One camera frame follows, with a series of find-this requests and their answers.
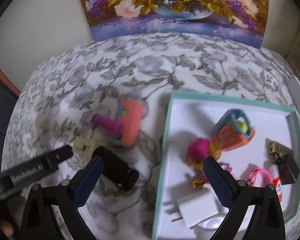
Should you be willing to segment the white rectangular box device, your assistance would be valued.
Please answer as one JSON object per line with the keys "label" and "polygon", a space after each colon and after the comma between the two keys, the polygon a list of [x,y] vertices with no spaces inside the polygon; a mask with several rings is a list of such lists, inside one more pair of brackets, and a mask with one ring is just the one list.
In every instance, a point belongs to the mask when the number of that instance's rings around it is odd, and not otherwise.
{"label": "white rectangular box device", "polygon": [[286,85],[300,116],[300,81],[296,76],[291,76]]}

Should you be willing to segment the red white glue stick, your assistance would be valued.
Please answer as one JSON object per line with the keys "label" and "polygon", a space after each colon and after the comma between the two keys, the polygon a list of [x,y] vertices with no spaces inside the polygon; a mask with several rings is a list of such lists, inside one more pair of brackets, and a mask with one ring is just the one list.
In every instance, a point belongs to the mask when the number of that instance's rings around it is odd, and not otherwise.
{"label": "red white glue stick", "polygon": [[277,192],[277,196],[279,201],[282,202],[282,182],[279,174],[279,168],[276,164],[273,164],[269,168],[269,173],[273,179],[273,185],[275,186],[275,190]]}

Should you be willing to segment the white usb charger plug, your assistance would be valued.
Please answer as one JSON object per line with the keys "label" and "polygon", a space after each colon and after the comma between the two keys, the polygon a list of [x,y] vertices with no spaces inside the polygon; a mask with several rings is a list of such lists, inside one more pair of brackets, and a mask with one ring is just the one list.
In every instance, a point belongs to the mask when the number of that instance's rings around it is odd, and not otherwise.
{"label": "white usb charger plug", "polygon": [[177,199],[180,216],[171,222],[183,220],[187,228],[213,217],[219,212],[215,194],[207,188],[188,194]]}

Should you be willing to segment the teal white shallow box tray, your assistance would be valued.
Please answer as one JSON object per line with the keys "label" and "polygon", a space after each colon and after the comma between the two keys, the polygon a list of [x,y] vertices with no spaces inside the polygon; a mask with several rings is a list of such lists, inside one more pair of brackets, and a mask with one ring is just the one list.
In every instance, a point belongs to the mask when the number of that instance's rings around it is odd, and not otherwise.
{"label": "teal white shallow box tray", "polygon": [[[252,141],[236,150],[224,152],[221,162],[232,167],[237,179],[245,179],[256,167],[272,164],[267,146],[277,141],[294,150],[300,168],[300,126],[296,111],[272,103],[227,96],[197,93],[173,93],[168,107],[153,223],[153,239],[196,239],[194,226],[187,228],[180,216],[177,199],[199,191],[190,182],[197,173],[185,164],[189,143],[196,138],[211,138],[213,126],[229,109],[245,111],[256,130]],[[215,194],[219,212],[227,213]]]}

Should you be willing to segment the salmon toy with blue handle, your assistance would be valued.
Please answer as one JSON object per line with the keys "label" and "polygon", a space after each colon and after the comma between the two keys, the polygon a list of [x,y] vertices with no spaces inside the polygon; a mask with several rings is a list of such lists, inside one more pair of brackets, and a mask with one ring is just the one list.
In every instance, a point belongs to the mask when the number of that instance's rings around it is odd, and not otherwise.
{"label": "salmon toy with blue handle", "polygon": [[211,139],[222,151],[232,151],[252,141],[256,130],[241,109],[229,109],[214,125]]}

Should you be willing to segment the black power adapter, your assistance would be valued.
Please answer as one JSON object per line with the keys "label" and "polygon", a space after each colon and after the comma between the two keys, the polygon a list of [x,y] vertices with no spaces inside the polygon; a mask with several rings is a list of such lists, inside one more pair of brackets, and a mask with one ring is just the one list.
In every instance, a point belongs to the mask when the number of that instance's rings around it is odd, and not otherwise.
{"label": "black power adapter", "polygon": [[281,183],[283,185],[296,183],[299,177],[300,168],[292,155],[285,154],[279,156],[276,159],[275,164],[278,166]]}

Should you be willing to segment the white round camera device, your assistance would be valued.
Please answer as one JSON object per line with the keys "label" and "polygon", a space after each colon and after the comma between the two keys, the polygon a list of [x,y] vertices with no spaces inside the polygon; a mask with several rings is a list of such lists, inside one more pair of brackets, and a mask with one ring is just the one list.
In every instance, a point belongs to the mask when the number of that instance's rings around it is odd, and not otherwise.
{"label": "white round camera device", "polygon": [[214,216],[200,222],[194,226],[194,234],[196,239],[208,240],[217,231],[219,226],[222,224],[227,213],[220,211]]}

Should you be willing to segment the gold patterned comb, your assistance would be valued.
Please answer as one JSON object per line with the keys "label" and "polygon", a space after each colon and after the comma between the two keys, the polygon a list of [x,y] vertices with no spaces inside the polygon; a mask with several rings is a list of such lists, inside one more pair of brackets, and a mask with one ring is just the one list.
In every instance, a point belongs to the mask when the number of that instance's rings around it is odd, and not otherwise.
{"label": "gold patterned comb", "polygon": [[288,157],[294,157],[294,150],[287,146],[277,142],[271,141],[268,144],[268,153],[274,156],[276,159],[284,159]]}

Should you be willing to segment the grey floral tablecloth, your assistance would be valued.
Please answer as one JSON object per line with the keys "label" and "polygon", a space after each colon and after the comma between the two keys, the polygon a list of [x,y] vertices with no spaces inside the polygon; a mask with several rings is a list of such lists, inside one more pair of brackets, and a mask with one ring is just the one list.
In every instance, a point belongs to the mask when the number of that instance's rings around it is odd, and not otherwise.
{"label": "grey floral tablecloth", "polygon": [[91,132],[94,113],[119,103],[143,107],[134,148],[114,153],[140,172],[132,191],[102,178],[80,213],[97,239],[150,239],[161,144],[175,91],[227,95],[294,108],[285,81],[292,69],[278,53],[196,34],[143,34],[89,42],[41,63],[10,118],[2,170],[73,143]]}

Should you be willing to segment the flower painting canvas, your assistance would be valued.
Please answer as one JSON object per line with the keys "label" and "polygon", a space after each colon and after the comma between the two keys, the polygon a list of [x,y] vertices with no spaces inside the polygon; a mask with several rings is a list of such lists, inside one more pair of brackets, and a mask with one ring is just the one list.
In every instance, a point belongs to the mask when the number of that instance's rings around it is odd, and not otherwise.
{"label": "flower painting canvas", "polygon": [[147,33],[192,33],[260,48],[269,0],[80,0],[96,41]]}

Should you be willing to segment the pink puppy toy figure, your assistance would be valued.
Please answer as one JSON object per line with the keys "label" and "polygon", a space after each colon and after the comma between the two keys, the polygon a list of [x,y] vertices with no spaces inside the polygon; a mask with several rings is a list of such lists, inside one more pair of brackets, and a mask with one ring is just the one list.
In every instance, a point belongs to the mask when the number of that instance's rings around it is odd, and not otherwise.
{"label": "pink puppy toy figure", "polygon": [[209,183],[203,169],[203,163],[207,157],[219,160],[223,151],[228,152],[234,149],[234,146],[219,147],[217,143],[205,138],[197,138],[191,141],[187,147],[185,163],[188,167],[194,168],[199,174],[196,179],[191,181],[192,187],[196,189]]}

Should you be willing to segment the cream plastic toy crib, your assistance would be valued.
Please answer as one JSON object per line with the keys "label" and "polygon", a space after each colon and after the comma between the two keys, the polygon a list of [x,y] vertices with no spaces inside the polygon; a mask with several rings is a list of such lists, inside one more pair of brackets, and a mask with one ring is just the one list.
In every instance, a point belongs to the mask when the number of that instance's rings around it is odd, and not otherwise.
{"label": "cream plastic toy crib", "polygon": [[99,146],[106,146],[106,139],[97,133],[90,133],[86,138],[76,137],[72,151],[78,153],[83,159],[90,160],[93,152]]}

